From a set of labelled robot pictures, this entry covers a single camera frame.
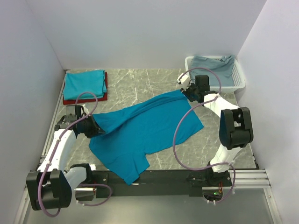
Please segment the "folded light teal t shirt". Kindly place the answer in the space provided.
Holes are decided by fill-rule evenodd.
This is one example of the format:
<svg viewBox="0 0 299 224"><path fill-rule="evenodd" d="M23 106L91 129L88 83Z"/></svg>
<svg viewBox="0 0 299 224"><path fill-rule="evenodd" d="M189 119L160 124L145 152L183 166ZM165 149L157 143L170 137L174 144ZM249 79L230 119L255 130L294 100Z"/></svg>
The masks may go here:
<svg viewBox="0 0 299 224"><path fill-rule="evenodd" d="M65 76L64 99L76 100L83 92L91 92L96 97L102 98L107 92L105 80L104 70L68 72Z"/></svg>

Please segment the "white plastic basket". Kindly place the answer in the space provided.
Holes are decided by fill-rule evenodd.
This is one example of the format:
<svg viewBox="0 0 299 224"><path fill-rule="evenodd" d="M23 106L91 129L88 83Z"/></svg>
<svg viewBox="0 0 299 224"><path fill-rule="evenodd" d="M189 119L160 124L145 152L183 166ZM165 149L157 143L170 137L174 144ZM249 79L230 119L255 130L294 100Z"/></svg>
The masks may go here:
<svg viewBox="0 0 299 224"><path fill-rule="evenodd" d="M219 60L221 58L221 56L204 56L204 57L211 58L214 60ZM185 58L185 70L189 70L191 68L193 58L194 58L194 56L188 56ZM215 79L215 81L211 81L211 79L210 79L210 89L212 91L218 91L219 90L218 80L210 72L207 72L207 73L209 76L212 76L212 78ZM245 85L246 85L245 76L244 76L241 66L239 65L236 58L235 58L234 65L232 68L232 73L228 79L229 81L231 81L231 85L224 84L223 80L224 79L222 78L221 79L221 85L222 85L221 92L222 93L232 93L238 89L242 89L245 87Z"/></svg>

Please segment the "black base beam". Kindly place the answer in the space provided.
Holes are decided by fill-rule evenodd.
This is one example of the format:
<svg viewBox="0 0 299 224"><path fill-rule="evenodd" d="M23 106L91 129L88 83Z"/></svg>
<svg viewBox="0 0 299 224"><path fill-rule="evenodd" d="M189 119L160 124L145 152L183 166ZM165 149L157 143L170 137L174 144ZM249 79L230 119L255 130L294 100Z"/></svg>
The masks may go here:
<svg viewBox="0 0 299 224"><path fill-rule="evenodd" d="M92 171L89 182L80 184L76 190L91 192L96 198L112 196L203 196L203 188L231 187L233 178L229 172L216 174L212 169L191 170L148 170L131 185L112 171Z"/></svg>

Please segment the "grey blue t shirt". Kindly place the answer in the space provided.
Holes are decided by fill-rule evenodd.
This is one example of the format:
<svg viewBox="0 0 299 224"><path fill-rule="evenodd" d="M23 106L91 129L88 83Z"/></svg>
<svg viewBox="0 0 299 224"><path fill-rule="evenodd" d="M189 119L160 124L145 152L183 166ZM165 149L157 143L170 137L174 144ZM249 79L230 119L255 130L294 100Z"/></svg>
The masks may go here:
<svg viewBox="0 0 299 224"><path fill-rule="evenodd" d="M235 56L222 56L220 59L208 58L203 56L194 56L189 69L202 67L213 71L220 79L222 87L233 86L232 71L235 63ZM210 86L219 86L217 78L209 71L203 69L192 70L191 79L196 75L208 75Z"/></svg>

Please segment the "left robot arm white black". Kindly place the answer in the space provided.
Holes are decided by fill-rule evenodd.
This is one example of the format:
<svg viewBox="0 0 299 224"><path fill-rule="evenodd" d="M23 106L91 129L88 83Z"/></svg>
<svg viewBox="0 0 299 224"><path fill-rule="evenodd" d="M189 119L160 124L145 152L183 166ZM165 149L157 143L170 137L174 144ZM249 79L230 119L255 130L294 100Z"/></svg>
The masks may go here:
<svg viewBox="0 0 299 224"><path fill-rule="evenodd" d="M33 210L67 208L76 187L92 185L91 166L88 163L75 164L66 171L67 158L80 134L91 139L104 133L84 106L66 107L66 114L54 126L54 137L45 159L36 171L29 172L26 177Z"/></svg>

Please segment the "folded red t shirt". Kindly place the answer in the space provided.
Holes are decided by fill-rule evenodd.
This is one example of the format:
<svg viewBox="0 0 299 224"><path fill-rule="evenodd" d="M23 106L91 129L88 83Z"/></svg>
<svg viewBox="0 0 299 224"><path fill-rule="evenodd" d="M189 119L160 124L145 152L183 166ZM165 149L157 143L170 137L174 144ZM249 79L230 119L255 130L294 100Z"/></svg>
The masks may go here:
<svg viewBox="0 0 299 224"><path fill-rule="evenodd" d="M105 83L106 87L108 88L108 77L107 77L107 72L105 71ZM96 97L93 93L91 92L83 92L80 94L76 100L65 100L63 96L63 104L64 105L71 105L74 103L87 103L87 102L94 102L94 101L105 101L107 100L107 92L104 94L102 98Z"/></svg>

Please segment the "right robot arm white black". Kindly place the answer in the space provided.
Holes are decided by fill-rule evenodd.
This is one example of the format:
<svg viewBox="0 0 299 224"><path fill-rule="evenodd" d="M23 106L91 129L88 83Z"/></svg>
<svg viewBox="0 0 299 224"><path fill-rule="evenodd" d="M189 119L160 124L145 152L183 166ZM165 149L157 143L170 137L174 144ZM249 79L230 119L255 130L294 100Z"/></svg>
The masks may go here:
<svg viewBox="0 0 299 224"><path fill-rule="evenodd" d="M221 181L221 174L229 169L229 164L236 154L253 141L253 128L250 110L247 107L236 106L211 91L209 76L196 76L192 83L188 74L181 74L177 79L182 85L181 92L191 102L202 103L220 118L220 146L216 155L209 162L212 170L205 174L205 181L210 186L216 186Z"/></svg>

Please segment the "aluminium rail frame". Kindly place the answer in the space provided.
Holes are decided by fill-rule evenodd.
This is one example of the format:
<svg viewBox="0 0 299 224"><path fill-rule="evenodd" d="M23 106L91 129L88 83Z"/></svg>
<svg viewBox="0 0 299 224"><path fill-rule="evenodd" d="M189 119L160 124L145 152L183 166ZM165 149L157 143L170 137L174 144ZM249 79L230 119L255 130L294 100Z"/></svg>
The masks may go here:
<svg viewBox="0 0 299 224"><path fill-rule="evenodd" d="M46 142L44 144L42 156L40 158L40 163L43 162L45 159L48 150L51 146L52 140L54 137L54 126L51 126L48 132L48 136L46 139ZM276 204L274 200L271 198L271 184L269 181L269 178L267 176L267 173L264 169L233 169L232 163L229 164L229 169L227 170L230 174L230 176L233 178L233 183L231 187L220 187L218 189L216 188L203 188L203 196L201 196L204 200L206 200L208 203L214 203L214 195L211 194L211 191L217 191L219 194L222 194L224 190L227 191L228 195L234 194L236 189L262 189L264 191L264 194L267 199L268 208L271 214L271 218L274 223L279 223L279 216L278 216L278 210L276 208ZM212 165L208 165L204 168L197 169L195 171L202 171L206 169L212 169ZM106 186L109 190L109 196L106 198L102 198L104 201L107 201L109 198L112 197L112 189L110 189L109 186ZM73 191L72 196L79 194L79 197L76 199L77 203L81 204L85 207L90 207L91 202L86 200L86 197L89 196L92 199L96 199L95 195L91 194L91 192L79 192L78 190Z"/></svg>

